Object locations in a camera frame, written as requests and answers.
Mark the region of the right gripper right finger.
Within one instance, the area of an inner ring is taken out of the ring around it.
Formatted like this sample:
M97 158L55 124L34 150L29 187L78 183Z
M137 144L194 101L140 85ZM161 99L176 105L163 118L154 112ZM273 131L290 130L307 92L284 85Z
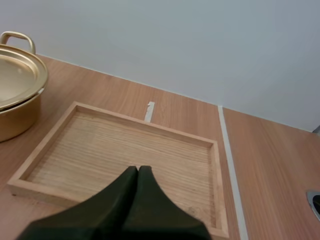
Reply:
M210 240L211 235L202 221L170 200L156 181L151 166L141 166L120 239Z

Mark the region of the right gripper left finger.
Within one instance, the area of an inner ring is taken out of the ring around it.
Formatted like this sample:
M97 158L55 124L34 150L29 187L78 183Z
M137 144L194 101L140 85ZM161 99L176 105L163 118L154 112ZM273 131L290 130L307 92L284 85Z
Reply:
M21 240L107 240L119 233L133 203L138 170L128 167L91 198L57 214L35 220Z

